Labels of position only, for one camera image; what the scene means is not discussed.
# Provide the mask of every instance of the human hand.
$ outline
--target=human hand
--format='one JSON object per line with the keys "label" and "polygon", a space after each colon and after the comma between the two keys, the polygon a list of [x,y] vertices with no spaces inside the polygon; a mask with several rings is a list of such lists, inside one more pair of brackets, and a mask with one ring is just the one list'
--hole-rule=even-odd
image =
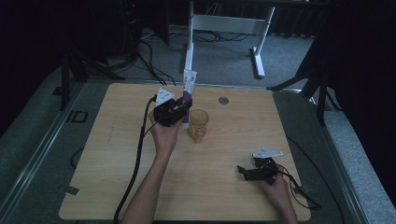
{"label": "human hand", "polygon": [[154,111],[151,111],[148,114],[148,118],[151,121],[151,124],[154,124],[150,131],[157,150],[157,157],[169,158],[177,142],[177,134],[181,120],[171,127],[165,127],[160,123],[156,123],[154,120]]}
{"label": "human hand", "polygon": [[[277,166],[277,169],[283,172],[283,167]],[[288,183],[283,178],[281,173],[276,174],[276,179],[273,185],[269,185],[266,181],[257,181],[259,187],[267,195],[271,203],[281,213],[286,223],[297,223],[297,216],[295,214],[293,205],[289,195]]]}

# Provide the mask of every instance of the black device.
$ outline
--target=black device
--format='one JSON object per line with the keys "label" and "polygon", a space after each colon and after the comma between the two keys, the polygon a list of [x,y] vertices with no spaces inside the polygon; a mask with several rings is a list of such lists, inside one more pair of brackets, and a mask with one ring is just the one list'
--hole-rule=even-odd
{"label": "black device", "polygon": [[270,158],[254,158],[254,164],[257,169],[247,170],[241,166],[237,166],[239,173],[244,175],[245,180],[265,180],[269,185],[275,182],[278,170],[276,162]]}
{"label": "black device", "polygon": [[163,126],[170,127],[178,120],[182,119],[191,106],[192,100],[183,103],[182,97],[178,98],[176,101],[170,99],[154,108],[154,120]]}

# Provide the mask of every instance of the white stand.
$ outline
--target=white stand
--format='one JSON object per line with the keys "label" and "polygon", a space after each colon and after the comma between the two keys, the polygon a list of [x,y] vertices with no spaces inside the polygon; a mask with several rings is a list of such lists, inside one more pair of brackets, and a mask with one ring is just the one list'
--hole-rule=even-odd
{"label": "white stand", "polygon": [[190,19],[189,19],[189,45],[187,46],[187,56],[185,68],[191,70],[192,54],[194,50],[193,31],[217,31],[227,33],[238,33],[247,35],[259,35],[260,40],[257,48],[253,48],[253,56],[256,63],[257,74],[259,77],[265,77],[264,68],[262,66],[262,45],[267,36],[268,28],[274,14],[275,7],[270,7],[265,20],[254,20],[234,17],[219,17],[195,15],[193,12],[194,3],[190,1]]}

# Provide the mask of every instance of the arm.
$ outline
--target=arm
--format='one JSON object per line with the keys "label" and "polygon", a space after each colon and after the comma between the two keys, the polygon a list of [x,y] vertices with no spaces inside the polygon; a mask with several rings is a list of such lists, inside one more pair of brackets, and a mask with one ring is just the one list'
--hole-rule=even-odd
{"label": "arm", "polygon": [[[148,114],[148,118],[151,123],[155,122],[152,111]],[[151,128],[150,131],[154,139],[157,154],[146,177],[143,179],[143,182],[140,184],[125,211],[122,218],[123,224],[152,223],[160,194],[161,183],[163,182],[167,164],[177,142],[177,133],[180,124],[181,120],[172,127],[163,127],[161,124],[155,124]]]}
{"label": "arm", "polygon": [[268,199],[271,201],[271,203],[279,211],[285,223],[298,223],[296,213],[294,211],[293,205],[291,204],[288,183],[283,178],[281,173],[277,173],[276,180],[273,185],[269,185],[263,180],[257,181],[257,183],[268,196]]}

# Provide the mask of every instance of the glass cup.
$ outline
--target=glass cup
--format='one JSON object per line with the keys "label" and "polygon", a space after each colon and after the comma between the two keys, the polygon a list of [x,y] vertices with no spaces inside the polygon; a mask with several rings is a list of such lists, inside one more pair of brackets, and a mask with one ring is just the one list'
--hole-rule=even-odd
{"label": "glass cup", "polygon": [[202,142],[206,133],[206,125],[209,121],[209,116],[201,109],[194,109],[190,114],[190,125],[188,129],[189,136],[195,143]]}

